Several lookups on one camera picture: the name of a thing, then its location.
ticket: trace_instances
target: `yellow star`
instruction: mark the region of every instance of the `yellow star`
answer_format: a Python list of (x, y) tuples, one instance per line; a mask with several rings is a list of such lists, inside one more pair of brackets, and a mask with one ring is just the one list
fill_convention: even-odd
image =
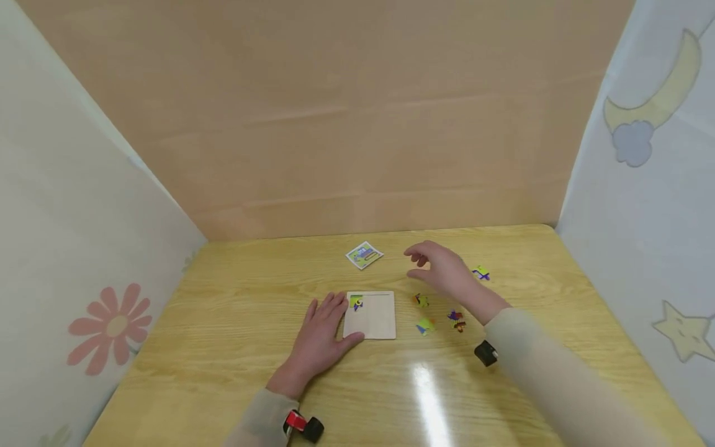
[(663, 301), (663, 309), (665, 320), (656, 321), (653, 327), (670, 338), (680, 361), (685, 363), (693, 354), (715, 361), (715, 350), (705, 339), (711, 318), (685, 317), (667, 301)]

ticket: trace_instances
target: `yellow moon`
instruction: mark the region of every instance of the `yellow moon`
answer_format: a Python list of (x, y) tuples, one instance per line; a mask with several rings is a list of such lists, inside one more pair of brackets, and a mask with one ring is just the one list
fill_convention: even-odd
[(608, 130), (613, 133), (621, 124), (634, 121), (650, 122), (653, 128), (662, 126), (688, 97), (700, 72), (700, 64), (700, 42), (692, 31), (685, 29), (673, 69), (661, 88), (648, 101), (641, 106), (627, 109), (616, 105), (611, 98), (606, 98), (603, 115)]

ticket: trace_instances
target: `wall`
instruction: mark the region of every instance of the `wall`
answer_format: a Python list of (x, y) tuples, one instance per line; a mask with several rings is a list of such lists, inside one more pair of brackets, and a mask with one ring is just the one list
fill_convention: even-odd
[(578, 264), (711, 445), (714, 16), (711, 0), (636, 4), (558, 224)]
[(0, 445), (80, 445), (204, 243), (120, 146), (0, 0)]
[(555, 222), (632, 0), (19, 3), (227, 240)]

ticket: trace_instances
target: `red wrist device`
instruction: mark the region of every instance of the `red wrist device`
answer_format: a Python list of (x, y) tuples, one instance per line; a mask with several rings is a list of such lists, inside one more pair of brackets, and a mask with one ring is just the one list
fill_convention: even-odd
[(310, 418), (310, 421), (306, 421), (298, 410), (291, 410), (283, 423), (283, 431), (290, 436), (290, 431), (295, 428), (302, 435), (312, 443), (317, 443), (318, 439), (322, 436), (322, 432), (325, 430), (322, 423), (316, 418)]
[(293, 410), (288, 413), (285, 423), (288, 424), (289, 427), (293, 427), (298, 431), (303, 431), (305, 430), (305, 424), (307, 424), (308, 421), (306, 421), (305, 418), (302, 417), (296, 410)]

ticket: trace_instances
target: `cloud print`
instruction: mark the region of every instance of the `cloud print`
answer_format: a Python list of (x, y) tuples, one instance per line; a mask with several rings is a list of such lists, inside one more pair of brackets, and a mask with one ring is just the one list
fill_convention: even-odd
[(651, 138), (655, 128), (647, 121), (621, 124), (613, 131), (613, 147), (616, 160), (630, 167), (639, 167), (651, 158)]

